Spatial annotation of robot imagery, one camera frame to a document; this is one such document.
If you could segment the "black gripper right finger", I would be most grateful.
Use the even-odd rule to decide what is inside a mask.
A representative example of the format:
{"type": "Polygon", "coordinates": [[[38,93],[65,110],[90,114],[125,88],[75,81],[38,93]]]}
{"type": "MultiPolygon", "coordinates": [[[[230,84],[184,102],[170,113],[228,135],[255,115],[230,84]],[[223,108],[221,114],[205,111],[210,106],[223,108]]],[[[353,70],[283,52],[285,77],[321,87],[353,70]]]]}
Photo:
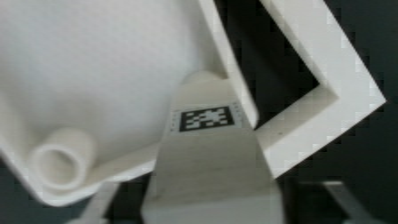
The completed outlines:
{"type": "Polygon", "coordinates": [[[346,183],[326,181],[322,185],[349,216],[342,224],[386,224],[367,210],[346,183]]]}

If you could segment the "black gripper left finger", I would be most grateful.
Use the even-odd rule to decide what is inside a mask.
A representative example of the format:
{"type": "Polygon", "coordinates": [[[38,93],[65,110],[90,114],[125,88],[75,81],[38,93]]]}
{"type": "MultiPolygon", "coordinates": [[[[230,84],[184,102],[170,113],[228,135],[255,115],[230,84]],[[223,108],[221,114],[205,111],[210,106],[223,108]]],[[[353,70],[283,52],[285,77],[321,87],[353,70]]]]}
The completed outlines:
{"type": "Polygon", "coordinates": [[[106,213],[116,197],[118,189],[120,183],[116,182],[107,182],[102,185],[81,217],[70,220],[67,224],[109,224],[106,213]]]}

